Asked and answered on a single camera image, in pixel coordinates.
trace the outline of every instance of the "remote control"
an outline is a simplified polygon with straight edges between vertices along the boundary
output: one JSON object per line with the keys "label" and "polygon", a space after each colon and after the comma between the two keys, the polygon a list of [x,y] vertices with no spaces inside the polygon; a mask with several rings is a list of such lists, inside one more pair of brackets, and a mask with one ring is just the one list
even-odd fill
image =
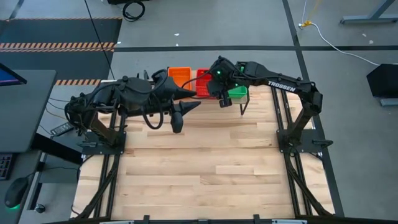
{"label": "remote control", "polygon": [[72,130],[72,129],[73,129],[73,126],[72,126],[69,122],[66,122],[66,123],[63,124],[63,125],[58,126],[58,127],[54,128],[54,129],[52,129],[52,130],[50,131],[50,133],[53,134],[54,136],[60,136],[60,135],[62,135],[62,134],[67,133],[68,131],[70,131],[70,130]]}

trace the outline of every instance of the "plastic bin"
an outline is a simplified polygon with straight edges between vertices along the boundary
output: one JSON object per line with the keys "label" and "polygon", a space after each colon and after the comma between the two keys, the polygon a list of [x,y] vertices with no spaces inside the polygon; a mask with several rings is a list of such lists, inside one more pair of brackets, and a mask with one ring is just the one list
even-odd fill
{"label": "plastic bin", "polygon": [[248,93],[248,89],[245,86],[239,86],[235,89],[228,90],[229,97],[232,99],[240,99]]}
{"label": "plastic bin", "polygon": [[[190,67],[169,68],[168,73],[170,77],[173,77],[175,84],[179,87],[182,87],[186,81],[191,80],[192,76]],[[192,90],[191,83],[186,84],[184,89]]]}
{"label": "plastic bin", "polygon": [[[197,70],[197,77],[203,75],[208,68],[199,68]],[[207,74],[204,77],[197,79],[196,86],[197,86],[197,96],[209,96],[207,92],[207,83],[211,80],[211,75]]]}

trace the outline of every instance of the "keyboard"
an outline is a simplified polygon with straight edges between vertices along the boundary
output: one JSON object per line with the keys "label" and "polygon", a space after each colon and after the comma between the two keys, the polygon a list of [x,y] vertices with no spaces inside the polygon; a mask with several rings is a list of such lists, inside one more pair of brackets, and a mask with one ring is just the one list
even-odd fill
{"label": "keyboard", "polygon": [[8,180],[12,165],[14,165],[15,154],[0,154],[0,180]]}

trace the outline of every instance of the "computer mouse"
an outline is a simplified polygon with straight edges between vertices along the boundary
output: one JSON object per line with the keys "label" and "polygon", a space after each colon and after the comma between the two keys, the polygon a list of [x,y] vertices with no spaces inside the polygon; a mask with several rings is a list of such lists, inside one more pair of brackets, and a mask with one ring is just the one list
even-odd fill
{"label": "computer mouse", "polygon": [[29,181],[27,177],[20,177],[13,181],[7,190],[6,198],[4,200],[7,207],[14,208],[21,203],[28,183]]}

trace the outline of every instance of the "orange bin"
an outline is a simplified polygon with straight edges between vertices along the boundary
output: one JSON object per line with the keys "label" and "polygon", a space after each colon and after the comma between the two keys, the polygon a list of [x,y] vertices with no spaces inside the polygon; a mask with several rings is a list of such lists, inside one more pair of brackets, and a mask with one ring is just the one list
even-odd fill
{"label": "orange bin", "polygon": [[[179,87],[191,80],[191,68],[190,67],[175,67],[169,68],[169,76],[173,77],[175,84]],[[184,89],[192,90],[192,84],[188,83],[184,86]]]}

